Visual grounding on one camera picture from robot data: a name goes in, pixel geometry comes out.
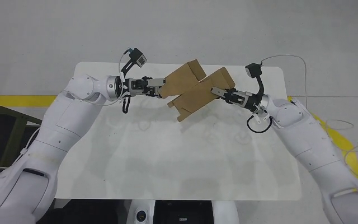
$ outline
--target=yellow tape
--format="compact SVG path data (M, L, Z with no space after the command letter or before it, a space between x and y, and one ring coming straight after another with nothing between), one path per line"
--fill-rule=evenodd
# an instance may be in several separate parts
M327 129L328 135L333 139L333 143L339 149L341 149L342 154L343 154L343 158L344 158L344 156L347 154L347 152L349 150L351 150L354 147L354 145L347 138L345 138L343 135L341 135L338 131L326 127L326 123L321 118L319 118L315 114L312 114L312 116L314 116L314 118L319 120L319 122L321 123L321 126L322 126L323 129ZM358 161L357 161L356 152L350 152L347 155L346 163L349 165L349 167L351 168L351 170L353 172L358 174Z
M56 96L0 96L0 106L49 107Z

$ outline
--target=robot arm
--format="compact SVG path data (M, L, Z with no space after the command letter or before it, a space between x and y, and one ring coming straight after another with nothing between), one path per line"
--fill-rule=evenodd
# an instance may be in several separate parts
M259 64L246 67L252 78L262 74ZM358 180L351 174L336 152L326 131L298 100L273 99L263 94L260 84L257 94L236 89L211 92L229 104L238 105L253 112L260 122L270 119L270 125L283 144L311 174L322 194L323 210L332 224L356 223L358 220Z
M35 223L50 207L56 193L57 173L67 152L90 129L104 103L120 97L159 96L163 79L140 80L86 74L73 77L44 115L33 143L0 173L0 220Z

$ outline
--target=gray floor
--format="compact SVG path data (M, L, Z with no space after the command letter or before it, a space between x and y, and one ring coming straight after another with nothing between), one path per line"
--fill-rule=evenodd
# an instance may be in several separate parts
M117 62L128 46L151 63L246 65L288 53L307 61L309 110L358 125L357 11L355 0L2 0L0 95L56 95L78 62ZM288 95L304 96L298 59L267 65L283 69ZM356 141L358 130L347 134ZM299 168L300 201L238 202L242 223L327 223Z

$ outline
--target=white table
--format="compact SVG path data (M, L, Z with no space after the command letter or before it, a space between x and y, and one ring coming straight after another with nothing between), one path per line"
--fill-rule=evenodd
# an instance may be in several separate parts
M180 64L134 66L127 77L165 77ZM209 75L222 66L202 66ZM256 92L242 66L225 66L237 89ZM117 63L77 64L75 75L118 74ZM286 98L283 72L263 68L265 93ZM103 107L89 132L69 151L56 198L298 200L296 160L273 130L251 133L250 113L215 100L183 122L165 100L132 98Z

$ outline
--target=cardboard flap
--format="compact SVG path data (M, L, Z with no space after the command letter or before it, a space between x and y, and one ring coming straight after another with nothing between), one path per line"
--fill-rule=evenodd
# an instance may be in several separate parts
M212 97L213 94L210 92L212 86L211 80L207 80L182 94L173 101L173 104L177 109L183 108L194 113L216 98L215 95Z
M187 64L189 65L190 69L192 70L193 74L195 75L198 81L206 77L203 68L201 67L201 65L196 59L192 60L191 62L188 62Z
M226 68L221 68L215 71L167 105L170 108L173 106L176 107L180 113L177 120L181 122L190 114L218 98L217 95L211 93L211 88L213 87L223 90L235 87L235 83Z
M165 78L165 85L159 89L159 94L162 98L183 94L196 86L205 76L206 74L199 62L193 60L169 74Z

